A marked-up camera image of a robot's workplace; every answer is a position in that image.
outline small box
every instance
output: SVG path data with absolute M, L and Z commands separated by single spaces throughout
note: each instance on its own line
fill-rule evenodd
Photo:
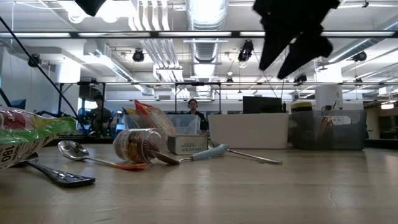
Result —
M 209 139 L 207 136 L 169 136 L 167 147 L 176 155 L 193 155 L 208 149 Z

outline ceiling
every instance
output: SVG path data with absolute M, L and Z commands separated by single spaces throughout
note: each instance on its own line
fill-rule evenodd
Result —
M 130 28 L 127 24 L 127 18 L 120 18 L 115 23 L 107 23 L 101 18 L 91 17 L 85 19 L 82 23 L 72 24 L 68 21 L 67 11 L 59 9 L 60 5 L 53 1 L 45 1 L 49 7 L 57 9 L 44 9 L 38 1 L 29 2 L 31 6 L 25 4 L 15 4 L 13 1 L 0 0 L 0 16 L 11 26 L 13 24 L 14 31 L 111 31 L 111 30 L 128 30 Z M 253 1 L 251 0 L 229 0 L 228 14 L 226 19 L 226 30 L 262 30 L 259 23 L 259 16 L 254 13 L 250 7 Z M 398 21 L 398 1 L 369 1 L 371 6 L 367 8 L 354 7 L 358 4 L 363 4 L 364 1 L 342 1 L 341 7 L 337 10 L 331 11 L 323 22 L 325 30 L 379 30 L 380 27 L 388 24 L 393 20 Z M 185 11 L 180 10 L 179 6 L 184 5 L 182 0 L 169 0 L 169 24 L 172 30 L 187 30 L 187 18 Z M 3 26 L 0 26 L 0 31 L 5 31 Z M 233 78 L 236 82 L 261 82 L 265 81 L 264 73 L 259 72 L 258 59 L 261 57 L 262 39 L 253 39 L 254 55 L 250 58 L 246 68 L 240 68 L 236 63 L 235 56 L 239 48 L 242 46 L 244 39 L 227 39 L 228 43 L 221 44 L 220 52 L 218 54 L 218 61 L 221 65 L 216 66 L 214 80 L 224 82 L 227 77 L 227 72 L 233 73 Z M 356 39 L 330 39 L 333 43 L 334 52 L 346 47 Z M 29 47 L 60 47 L 79 59 L 86 61 L 81 53 L 82 45 L 85 40 L 23 40 L 23 44 Z M 132 54 L 136 48 L 142 48 L 139 40 L 131 39 L 108 39 L 104 40 L 113 50 L 112 57 L 121 63 L 133 75 L 140 76 L 140 80 L 145 82 L 153 82 L 154 77 L 146 73 L 152 73 L 153 62 L 149 57 L 146 57 L 144 62 L 134 63 Z M 183 77 L 189 79 L 192 75 L 192 58 L 190 53 L 190 46 L 184 44 L 182 39 L 174 40 L 175 51 L 178 55 L 178 60 L 183 67 Z M 373 45 L 365 50 L 368 59 L 365 62 L 354 63 L 350 61 L 341 62 L 342 76 L 345 80 L 353 78 L 356 74 L 363 75 L 370 72 L 376 72 L 383 68 L 398 63 L 398 39 L 386 39 L 382 42 Z M 285 52 L 268 68 L 265 72 L 267 79 L 271 82 L 279 82 L 276 79 L 276 74 L 283 63 Z M 300 72 L 305 72 L 309 80 L 313 80 L 314 62 L 303 66 Z M 83 77 L 95 77 L 98 80 L 105 80 L 107 82 L 118 81 L 118 76 L 111 70 L 107 69 L 101 64 L 84 63 Z M 294 76 L 299 71 L 295 72 L 289 77 L 293 80 Z M 371 78 L 364 78 L 367 82 L 379 82 L 387 78 L 398 78 L 397 69 L 389 70 L 388 72 L 380 73 Z

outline table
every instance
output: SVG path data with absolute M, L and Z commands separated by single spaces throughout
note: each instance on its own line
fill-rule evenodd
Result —
M 87 145 L 116 161 L 111 145 Z M 74 162 L 55 147 L 40 163 L 96 177 L 79 189 L 54 186 L 27 168 L 0 172 L 0 223 L 396 223 L 398 153 L 247 150 L 282 160 L 261 164 L 226 152 L 140 172 Z

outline person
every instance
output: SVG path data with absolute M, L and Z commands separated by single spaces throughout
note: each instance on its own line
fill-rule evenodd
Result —
M 200 131 L 204 133 L 207 130 L 207 121 L 206 117 L 203 113 L 197 111 L 198 102 L 195 99 L 191 99 L 188 101 L 188 108 L 190 108 L 189 114 L 198 115 L 200 118 Z
M 96 95 L 94 97 L 95 103 L 97 104 L 97 108 L 92 109 L 90 111 L 90 116 L 94 119 L 93 121 L 93 129 L 97 133 L 103 134 L 103 136 L 106 135 L 106 129 L 108 128 L 108 121 L 110 118 L 112 118 L 112 112 L 107 109 L 103 108 L 103 102 L 102 102 L 102 95 Z M 104 111 L 104 115 L 102 116 L 101 120 L 101 112 L 102 110 Z

